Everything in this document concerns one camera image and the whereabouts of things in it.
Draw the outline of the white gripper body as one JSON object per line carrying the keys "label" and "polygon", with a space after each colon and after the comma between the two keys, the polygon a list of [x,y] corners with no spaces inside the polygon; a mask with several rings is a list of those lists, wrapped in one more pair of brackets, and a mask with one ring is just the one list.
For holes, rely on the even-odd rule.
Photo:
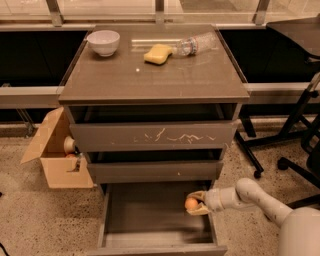
{"label": "white gripper body", "polygon": [[211,212],[221,212],[224,210],[220,189],[210,189],[205,192],[204,203]]}

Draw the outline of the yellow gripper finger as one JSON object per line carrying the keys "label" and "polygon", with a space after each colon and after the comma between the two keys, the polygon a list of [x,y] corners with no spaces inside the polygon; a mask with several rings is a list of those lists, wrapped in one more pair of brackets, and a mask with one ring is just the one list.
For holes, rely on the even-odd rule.
{"label": "yellow gripper finger", "polygon": [[188,198],[194,198],[196,200],[199,200],[201,202],[205,201],[206,192],[205,191],[195,191],[192,193],[189,193],[187,195]]}
{"label": "yellow gripper finger", "polygon": [[207,215],[210,211],[204,203],[200,203],[195,208],[188,210],[188,213],[192,216],[200,216]]}

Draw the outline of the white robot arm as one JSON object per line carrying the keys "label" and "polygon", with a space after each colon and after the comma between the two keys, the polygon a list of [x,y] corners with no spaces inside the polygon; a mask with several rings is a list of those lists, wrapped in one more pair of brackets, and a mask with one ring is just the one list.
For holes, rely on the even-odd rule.
{"label": "white robot arm", "polygon": [[190,215],[250,207],[261,209],[280,228],[277,256],[320,256],[320,211],[311,207],[292,209],[252,179],[241,178],[233,187],[192,192],[185,200]]}

